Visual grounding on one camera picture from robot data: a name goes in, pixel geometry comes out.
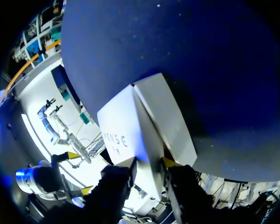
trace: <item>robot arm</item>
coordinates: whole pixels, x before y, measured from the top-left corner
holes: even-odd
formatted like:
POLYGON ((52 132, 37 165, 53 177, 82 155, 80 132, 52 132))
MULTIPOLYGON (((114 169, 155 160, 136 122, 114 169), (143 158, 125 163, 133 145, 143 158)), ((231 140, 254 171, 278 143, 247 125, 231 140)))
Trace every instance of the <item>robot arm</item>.
POLYGON ((47 115, 46 115, 46 110, 55 102, 55 99, 52 99, 51 101, 47 100, 46 105, 44 105, 37 113, 39 119, 42 120, 43 125, 45 126, 46 130, 49 132, 49 134, 52 136, 51 142, 53 143, 53 145, 55 145, 56 143, 60 142, 60 135, 53 129, 52 125, 50 124, 50 122, 47 119, 47 115))

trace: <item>white surface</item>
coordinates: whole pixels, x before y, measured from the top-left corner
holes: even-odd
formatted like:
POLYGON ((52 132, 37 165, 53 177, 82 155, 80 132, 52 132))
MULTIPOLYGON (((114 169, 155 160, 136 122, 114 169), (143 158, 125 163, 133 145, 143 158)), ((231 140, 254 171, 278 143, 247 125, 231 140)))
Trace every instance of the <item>white surface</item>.
POLYGON ((98 112, 98 122, 112 162, 137 157, 135 184, 160 200, 163 143, 131 85, 98 112))
MULTIPOLYGON (((82 125, 82 121, 79 118, 79 113, 77 112, 75 106, 71 100, 64 101, 61 96, 57 86, 54 82, 51 70, 56 66, 60 65, 61 60, 58 60, 51 64, 48 68, 42 71, 37 75, 20 93, 18 98, 21 100, 23 110, 27 115, 36 135, 42 142, 45 148, 49 150, 51 154, 62 154, 64 152, 75 152, 70 146, 64 145, 52 145, 50 140, 51 136, 46 131, 42 121, 37 117, 37 112, 40 108, 45 105, 46 100, 51 100, 52 98, 56 99, 56 102, 47 110, 46 114, 49 115, 56 106, 63 105, 63 107, 58 111, 58 115, 61 116, 62 120, 66 125, 73 124, 69 126, 69 133, 72 132, 77 134, 77 131, 82 125)), ((65 139, 66 136, 62 132, 62 127, 52 119, 48 119, 52 127, 59 132, 62 139, 65 139)), ((100 129, 96 124, 93 125, 83 125, 81 130, 78 133, 77 138, 81 140, 84 146, 87 146, 90 141, 92 141, 98 134, 100 129)), ((75 165, 79 163, 80 159, 71 160, 75 165)), ((83 162, 79 168, 73 169, 68 162, 63 162, 62 166, 66 169, 71 175, 77 178, 81 183, 86 186, 97 185, 98 181, 101 179, 101 170, 107 165, 103 158, 98 155, 92 160, 91 164, 83 162)))
MULTIPOLYGON (((43 154, 43 156, 49 161, 51 162, 51 156, 49 155, 49 153, 46 151, 46 149, 43 147, 42 143, 39 141, 38 137, 36 136, 28 118, 26 114, 22 114, 22 118, 24 121, 24 124, 33 140, 33 142, 36 144, 36 146, 38 147, 38 149, 41 151, 41 153, 43 154)), ((84 186, 82 186, 79 182, 77 182, 75 179, 73 179, 70 175, 68 175, 63 168, 59 168, 60 173, 64 174, 65 178, 70 181, 71 183, 75 184, 77 187, 80 188, 84 188, 84 186)))
POLYGON ((197 154, 182 113, 163 75, 159 73, 134 84, 174 160, 192 166, 197 154))

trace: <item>blue light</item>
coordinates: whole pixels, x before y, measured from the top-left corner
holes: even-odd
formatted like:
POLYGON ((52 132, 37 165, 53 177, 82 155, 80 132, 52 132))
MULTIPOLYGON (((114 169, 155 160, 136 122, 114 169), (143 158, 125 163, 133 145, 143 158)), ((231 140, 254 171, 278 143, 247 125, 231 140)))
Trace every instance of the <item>blue light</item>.
POLYGON ((25 176, 25 173, 23 171, 17 171, 15 172, 16 176, 25 176))
POLYGON ((1 182, 5 187, 10 187, 13 183, 13 178, 11 175, 5 175, 1 178, 1 182))

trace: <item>orange cable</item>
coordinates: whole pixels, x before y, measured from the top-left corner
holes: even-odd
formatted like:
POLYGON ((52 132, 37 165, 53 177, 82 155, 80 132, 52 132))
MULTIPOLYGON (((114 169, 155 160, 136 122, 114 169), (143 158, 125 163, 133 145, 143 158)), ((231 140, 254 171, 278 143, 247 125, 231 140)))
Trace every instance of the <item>orange cable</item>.
MULTIPOLYGON (((56 45, 60 44, 61 40, 55 41, 53 43, 51 43, 49 46, 46 47, 46 50, 50 50, 51 48, 55 47, 56 45)), ((13 77, 13 79, 10 81, 10 83, 7 85, 1 99, 0 99, 0 105, 2 104, 2 101, 6 98, 8 91, 10 90, 10 88, 12 87, 12 85, 14 84, 14 82, 16 81, 16 79, 20 76, 20 74, 33 62, 35 61, 37 58, 39 57, 39 54, 34 55, 29 61, 26 62, 26 64, 24 64, 23 67, 20 68, 20 70, 15 74, 15 76, 13 77)))

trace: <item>teal object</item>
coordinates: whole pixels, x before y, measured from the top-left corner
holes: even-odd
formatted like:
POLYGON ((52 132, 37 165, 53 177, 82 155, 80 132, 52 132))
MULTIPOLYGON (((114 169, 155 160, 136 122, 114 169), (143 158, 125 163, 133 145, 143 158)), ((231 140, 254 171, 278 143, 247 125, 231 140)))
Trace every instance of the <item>teal object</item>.
POLYGON ((51 39, 53 42, 61 39, 61 27, 56 27, 50 31, 51 39))
POLYGON ((69 93, 68 93, 66 90, 63 91, 63 92, 61 93, 61 95, 62 95, 62 97, 63 97, 63 99, 64 99, 65 101, 69 100, 69 98, 70 98, 70 95, 69 95, 69 93))
POLYGON ((88 117, 86 116, 86 114, 84 112, 82 112, 80 114, 80 118, 83 120, 84 124, 88 124, 90 122, 90 120, 88 119, 88 117))

